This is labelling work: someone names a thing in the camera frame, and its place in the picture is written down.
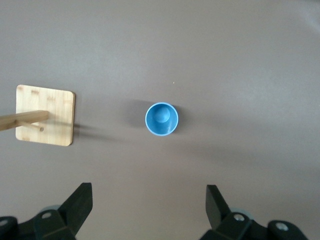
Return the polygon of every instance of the wooden square base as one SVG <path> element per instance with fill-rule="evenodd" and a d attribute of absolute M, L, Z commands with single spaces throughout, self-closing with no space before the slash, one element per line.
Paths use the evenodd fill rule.
<path fill-rule="evenodd" d="M 17 127 L 15 137 L 22 141 L 69 146 L 73 140 L 75 97 L 71 91 L 17 86 L 16 113 L 44 110 L 49 111 L 49 119 L 33 123 L 43 131 L 26 126 Z"/>

